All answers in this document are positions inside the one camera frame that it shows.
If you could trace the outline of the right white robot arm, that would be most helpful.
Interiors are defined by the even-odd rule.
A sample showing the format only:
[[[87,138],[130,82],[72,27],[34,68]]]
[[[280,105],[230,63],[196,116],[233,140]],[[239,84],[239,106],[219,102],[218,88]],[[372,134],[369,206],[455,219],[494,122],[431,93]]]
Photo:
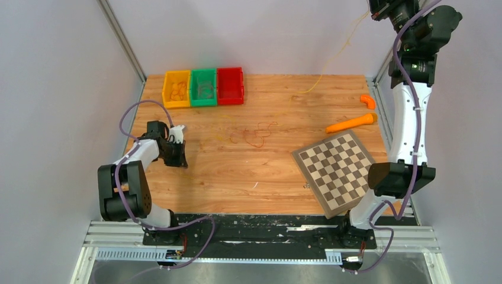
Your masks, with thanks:
[[[361,230],[374,229],[375,221],[395,201],[407,203],[412,194],[435,179],[435,168],[427,164],[427,107],[437,54],[463,18],[440,1],[425,7],[417,1],[371,1],[369,7],[373,20],[389,19],[397,33],[388,71],[395,106],[394,132],[388,161],[370,166],[369,189],[338,230],[338,239],[346,247],[360,242]]]

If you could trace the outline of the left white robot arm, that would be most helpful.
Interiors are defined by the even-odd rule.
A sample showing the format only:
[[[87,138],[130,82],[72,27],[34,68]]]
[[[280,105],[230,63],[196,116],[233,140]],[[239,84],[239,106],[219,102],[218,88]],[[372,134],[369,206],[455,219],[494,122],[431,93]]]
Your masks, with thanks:
[[[161,121],[149,121],[147,131],[122,158],[98,168],[99,207],[104,220],[132,220],[148,230],[159,230],[158,237],[167,245],[180,240],[174,213],[152,201],[146,170],[159,159],[168,167],[186,168],[185,132],[185,125],[168,127]]]

